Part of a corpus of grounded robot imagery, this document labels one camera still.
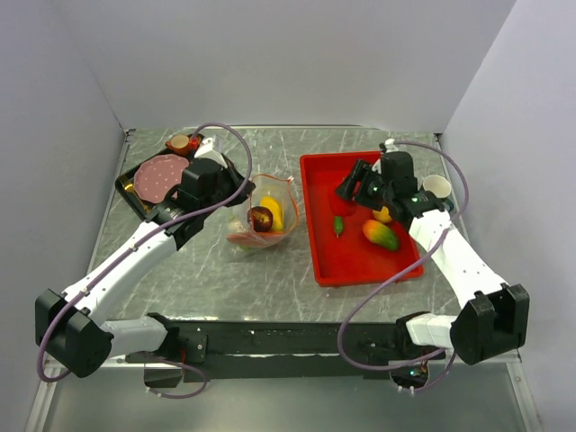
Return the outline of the green toy chili pepper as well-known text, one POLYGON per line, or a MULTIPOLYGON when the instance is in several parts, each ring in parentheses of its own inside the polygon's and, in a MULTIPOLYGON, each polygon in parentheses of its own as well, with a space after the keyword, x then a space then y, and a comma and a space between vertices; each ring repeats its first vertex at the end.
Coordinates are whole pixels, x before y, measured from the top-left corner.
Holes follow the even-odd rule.
POLYGON ((335 216, 333 218, 333 231, 338 238, 343 234, 344 229, 344 218, 342 216, 335 216))

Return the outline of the small orange toy fruit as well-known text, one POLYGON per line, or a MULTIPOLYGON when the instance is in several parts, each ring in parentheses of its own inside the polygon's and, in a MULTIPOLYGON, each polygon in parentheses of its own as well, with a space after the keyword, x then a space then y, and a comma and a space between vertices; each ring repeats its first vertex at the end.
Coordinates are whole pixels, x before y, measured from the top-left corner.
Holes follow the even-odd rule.
POLYGON ((393 222, 393 218, 386 206, 383 206, 379 211, 373 211, 373 217, 381 224, 389 224, 393 222))

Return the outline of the toy cauliflower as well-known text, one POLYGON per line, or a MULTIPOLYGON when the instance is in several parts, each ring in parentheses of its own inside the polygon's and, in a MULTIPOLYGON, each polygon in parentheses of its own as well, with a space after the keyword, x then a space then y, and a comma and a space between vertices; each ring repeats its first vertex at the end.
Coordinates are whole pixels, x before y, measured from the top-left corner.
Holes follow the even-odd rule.
POLYGON ((232 216, 229 220, 228 229, 229 232, 231 233, 239 233, 246 231, 244 223, 234 216, 232 216))

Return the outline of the orange green toy mango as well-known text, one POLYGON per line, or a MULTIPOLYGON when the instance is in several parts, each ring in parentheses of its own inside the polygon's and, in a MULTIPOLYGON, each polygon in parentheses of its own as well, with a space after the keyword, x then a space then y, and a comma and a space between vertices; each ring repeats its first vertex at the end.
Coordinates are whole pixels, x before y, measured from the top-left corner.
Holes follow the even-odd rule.
POLYGON ((381 248, 397 251, 400 240, 395 231, 378 220, 367 220, 362 227, 366 239, 381 248))

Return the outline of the dark purple toy onion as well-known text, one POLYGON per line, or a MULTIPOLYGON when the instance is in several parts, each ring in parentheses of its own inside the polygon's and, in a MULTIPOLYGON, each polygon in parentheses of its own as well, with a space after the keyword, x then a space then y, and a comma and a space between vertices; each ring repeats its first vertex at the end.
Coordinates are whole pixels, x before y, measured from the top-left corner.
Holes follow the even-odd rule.
POLYGON ((255 232, 269 232, 272 228, 273 216, 265 207, 252 207, 247 212, 247 218, 255 232))

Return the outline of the yellow toy mango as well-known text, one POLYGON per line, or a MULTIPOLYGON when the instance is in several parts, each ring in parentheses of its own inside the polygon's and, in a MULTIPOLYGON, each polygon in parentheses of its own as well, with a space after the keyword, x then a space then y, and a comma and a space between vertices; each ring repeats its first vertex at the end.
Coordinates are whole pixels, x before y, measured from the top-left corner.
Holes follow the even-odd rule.
POLYGON ((280 203, 272 196, 264 196, 261 198, 259 205, 267 208, 273 216, 272 232, 282 232, 284 230, 284 214, 280 203))

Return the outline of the toy watermelon slice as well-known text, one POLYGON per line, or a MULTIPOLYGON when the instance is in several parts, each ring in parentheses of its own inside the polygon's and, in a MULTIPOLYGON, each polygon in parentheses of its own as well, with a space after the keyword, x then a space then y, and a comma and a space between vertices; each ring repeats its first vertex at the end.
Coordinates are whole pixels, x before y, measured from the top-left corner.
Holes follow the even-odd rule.
POLYGON ((269 248, 285 238, 283 233, 236 232, 226 236, 228 242, 242 248, 269 248))

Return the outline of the clear zip top bag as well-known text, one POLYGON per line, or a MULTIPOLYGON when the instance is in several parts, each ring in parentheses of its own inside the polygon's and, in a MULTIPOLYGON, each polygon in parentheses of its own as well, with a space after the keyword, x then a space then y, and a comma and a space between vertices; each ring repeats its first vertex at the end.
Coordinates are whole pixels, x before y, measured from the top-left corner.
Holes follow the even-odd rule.
POLYGON ((269 248, 285 239, 299 223, 294 179, 259 174, 251 181, 255 189, 245 202, 233 208, 226 240, 240 248, 269 248))

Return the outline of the red toy bell pepper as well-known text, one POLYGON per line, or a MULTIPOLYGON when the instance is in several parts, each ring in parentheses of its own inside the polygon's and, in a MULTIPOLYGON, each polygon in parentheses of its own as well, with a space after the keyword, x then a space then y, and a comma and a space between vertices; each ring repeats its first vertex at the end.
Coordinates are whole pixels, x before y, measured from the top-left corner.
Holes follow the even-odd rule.
POLYGON ((331 208, 334 215, 341 218, 351 216, 356 211, 356 205, 354 203, 342 201, 338 197, 331 203, 331 208))

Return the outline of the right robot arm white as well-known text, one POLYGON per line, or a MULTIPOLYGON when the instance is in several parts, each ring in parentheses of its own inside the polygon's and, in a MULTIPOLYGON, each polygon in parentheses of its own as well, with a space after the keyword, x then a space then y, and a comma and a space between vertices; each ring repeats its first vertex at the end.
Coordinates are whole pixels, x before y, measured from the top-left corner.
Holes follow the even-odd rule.
POLYGON ((425 347, 450 349, 466 364, 518 349, 526 343, 530 297, 492 271, 454 224, 444 198, 419 185, 412 156, 382 152, 371 164, 359 159, 336 194, 365 208, 387 207, 449 282, 461 310, 457 316, 417 312, 399 319, 395 351, 414 358, 425 347))

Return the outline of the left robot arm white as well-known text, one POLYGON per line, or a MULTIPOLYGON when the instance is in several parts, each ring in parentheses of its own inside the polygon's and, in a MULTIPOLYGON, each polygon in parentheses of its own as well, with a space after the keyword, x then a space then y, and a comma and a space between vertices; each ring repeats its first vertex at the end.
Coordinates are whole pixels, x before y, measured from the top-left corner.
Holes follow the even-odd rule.
POLYGON ((255 186, 229 162, 191 162, 179 184, 144 217, 131 238, 92 273, 63 292, 47 290, 35 302, 35 338, 79 378, 111 356, 149 352, 158 361, 178 351, 177 329, 160 315, 110 321, 111 310, 155 265, 203 229, 222 206, 243 203, 255 186))

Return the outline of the brown ceramic cup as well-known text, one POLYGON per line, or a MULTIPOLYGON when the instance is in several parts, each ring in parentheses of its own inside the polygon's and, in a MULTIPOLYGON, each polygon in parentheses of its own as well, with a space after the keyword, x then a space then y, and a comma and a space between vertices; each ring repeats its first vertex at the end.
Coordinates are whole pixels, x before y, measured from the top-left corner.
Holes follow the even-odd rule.
POLYGON ((166 142, 166 147, 177 154, 187 154, 190 147, 191 138, 184 134, 178 134, 166 142))

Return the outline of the pink dotted plate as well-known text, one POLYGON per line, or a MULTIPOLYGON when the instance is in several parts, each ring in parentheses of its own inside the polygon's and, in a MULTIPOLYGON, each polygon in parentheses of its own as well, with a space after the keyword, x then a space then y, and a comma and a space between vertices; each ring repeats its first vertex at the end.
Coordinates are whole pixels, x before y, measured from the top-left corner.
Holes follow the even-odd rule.
POLYGON ((183 171, 189 166, 185 157, 174 154, 154 156, 142 163, 133 177, 133 188, 143 201, 158 204, 167 192, 179 185, 183 171))

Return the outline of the red plastic bin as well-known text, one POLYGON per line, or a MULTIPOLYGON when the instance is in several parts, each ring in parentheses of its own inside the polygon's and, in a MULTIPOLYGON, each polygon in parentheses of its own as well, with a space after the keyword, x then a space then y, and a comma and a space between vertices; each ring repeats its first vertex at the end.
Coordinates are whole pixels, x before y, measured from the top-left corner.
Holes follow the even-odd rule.
POLYGON ((309 154, 300 158, 314 277, 323 287, 379 284, 419 259, 416 243, 395 221, 389 227, 400 240, 397 251, 369 242, 362 227, 373 213, 365 207, 356 205, 355 213, 344 218, 345 229, 339 238, 333 231, 334 189, 358 159, 374 163, 378 158, 378 151, 309 154))

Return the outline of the dark green mug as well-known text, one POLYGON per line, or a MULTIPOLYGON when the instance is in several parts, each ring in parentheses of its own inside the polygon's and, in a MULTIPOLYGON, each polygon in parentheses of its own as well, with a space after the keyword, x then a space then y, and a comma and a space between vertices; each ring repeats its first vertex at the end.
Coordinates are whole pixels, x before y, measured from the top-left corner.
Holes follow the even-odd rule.
POLYGON ((422 189, 434 194, 449 212, 454 210, 455 205, 450 200, 452 186, 445 177, 441 175, 428 175, 422 182, 422 189))

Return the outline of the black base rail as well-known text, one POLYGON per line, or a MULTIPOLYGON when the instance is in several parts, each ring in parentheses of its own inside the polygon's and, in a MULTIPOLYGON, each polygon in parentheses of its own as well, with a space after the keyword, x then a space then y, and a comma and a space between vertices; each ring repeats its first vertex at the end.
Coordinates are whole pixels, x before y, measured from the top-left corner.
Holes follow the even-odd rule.
MULTIPOLYGON (((341 358, 337 323, 172 320, 169 324, 178 334, 164 358, 197 367, 211 380, 389 377, 341 358)), ((396 323, 350 324, 344 348, 349 357, 370 366, 419 359, 435 350, 414 345, 396 323)))

